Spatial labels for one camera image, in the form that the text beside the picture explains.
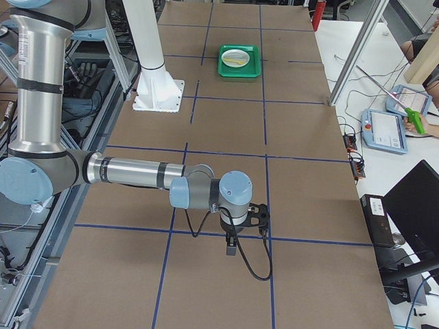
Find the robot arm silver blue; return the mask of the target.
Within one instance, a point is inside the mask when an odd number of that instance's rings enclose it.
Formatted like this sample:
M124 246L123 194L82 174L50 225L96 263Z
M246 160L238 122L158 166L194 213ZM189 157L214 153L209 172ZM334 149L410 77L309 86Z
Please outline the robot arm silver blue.
M169 191L170 204L219 213L226 252L242 250L238 233L251 223L252 182L243 172L215 178L210 167L106 157L60 142L64 54L76 32L106 33L103 1L12 1L19 28L17 136L1 161L1 192L30 205L67 188L96 182Z

